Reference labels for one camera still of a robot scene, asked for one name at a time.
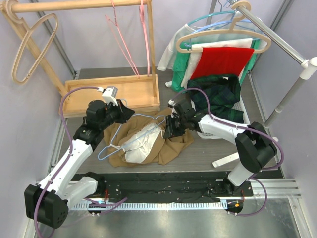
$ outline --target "floor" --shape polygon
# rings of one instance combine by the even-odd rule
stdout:
[[[246,200],[243,213],[257,211],[263,200]],[[70,211],[71,224],[84,211]],[[51,228],[41,226],[48,237]],[[265,210],[254,217],[234,217],[224,210],[114,211],[87,217],[53,238],[300,238],[288,199],[269,199]]]
[[[146,74],[146,68],[139,68],[140,74]],[[132,75],[133,72],[130,68],[109,68],[109,69],[82,69],[79,74],[79,79],[100,78],[100,77],[113,77],[113,76],[127,76]],[[160,93],[161,109],[165,108],[169,99],[176,93],[170,88],[166,88],[165,82],[171,81],[173,72],[171,70],[158,71],[158,84]],[[241,90],[250,122],[262,122],[259,108],[250,84],[249,79],[246,77]],[[82,124],[82,118],[68,119],[68,127],[71,135]],[[114,168],[107,160],[99,161],[97,158],[98,153],[105,147],[102,141],[96,148],[95,152],[82,164],[78,173],[86,173],[88,171],[95,173],[122,173],[122,172],[181,172],[181,171],[230,171],[238,162],[231,162],[224,166],[214,168],[212,162],[221,159],[225,156],[231,155],[236,152],[235,145],[223,140],[202,140],[196,132],[192,132],[194,136],[194,143],[181,152],[181,154],[168,163],[167,165],[158,165],[156,163],[135,166],[133,168],[117,167]],[[69,141],[64,138],[61,156],[65,153],[69,146]],[[275,165],[275,160],[272,159],[267,166]]]

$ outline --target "dark green plaid cloth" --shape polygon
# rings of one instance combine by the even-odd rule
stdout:
[[[202,89],[209,98],[211,113],[222,119],[243,123],[243,112],[232,109],[240,101],[241,87],[235,75],[208,76],[189,80],[187,88]],[[204,95],[198,91],[189,91],[191,100],[195,103],[196,111],[208,113]]]

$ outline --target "white ruler strip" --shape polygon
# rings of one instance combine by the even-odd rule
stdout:
[[[101,211],[109,210],[112,207],[89,207],[91,202],[81,201],[72,210]],[[122,203],[116,208],[117,211],[140,211],[140,210],[216,210],[227,209],[227,201],[210,203]]]

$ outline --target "wall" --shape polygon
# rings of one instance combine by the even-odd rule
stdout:
[[[34,13],[25,16],[29,23],[37,19]],[[13,83],[10,72],[21,41],[2,14],[0,35],[0,230],[1,237],[20,238],[28,220],[24,190],[47,174],[59,123],[60,95],[40,68],[25,85]],[[48,39],[44,36],[43,28],[35,32],[40,45]],[[71,79],[54,46],[46,58],[63,81]],[[19,78],[33,62],[26,50],[18,69]]]
[[[250,2],[252,12],[270,25],[282,0]],[[156,65],[175,32],[185,23],[208,14],[210,5],[211,0],[153,0]],[[56,13],[61,22],[57,35],[76,69],[129,67],[105,19],[105,14],[113,19],[111,7]],[[146,66],[145,43],[138,7],[117,7],[116,13],[122,35],[136,66]]]
[[[316,7],[314,0],[294,1],[277,30],[284,40],[308,59],[317,56]],[[254,81],[266,116],[277,106],[301,71],[299,64],[275,44],[260,58],[254,69]],[[287,177],[296,179],[312,224],[317,219],[317,187],[314,184],[317,180],[316,91],[315,74],[272,126],[285,151],[283,171]]]

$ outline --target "wooden rack shelf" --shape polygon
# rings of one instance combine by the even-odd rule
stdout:
[[[113,3],[115,6],[132,6],[140,5],[141,0],[113,0]],[[112,7],[111,0],[72,0],[35,3],[19,3],[18,0],[7,0],[0,2],[0,11],[21,40],[25,41],[24,37],[29,33],[29,38],[26,43],[27,49],[35,59],[39,58],[39,65],[55,85],[62,97],[71,90],[82,86],[96,86],[103,88],[114,86],[118,89],[116,97],[125,99],[128,103],[128,107],[137,111],[150,111],[159,110],[159,86],[158,76],[155,74],[152,0],[143,0],[143,4],[147,5],[152,74],[149,76],[140,75],[140,78],[137,76],[128,76],[73,80],[67,81],[65,86],[62,84],[47,60],[44,57],[40,59],[41,55],[43,56],[44,53],[40,51],[39,47],[30,36],[30,30],[33,28],[30,28],[23,18],[18,18],[16,13]],[[102,100],[102,94],[94,90],[80,90],[75,92],[65,101],[65,117],[84,116],[89,102],[97,99]]]

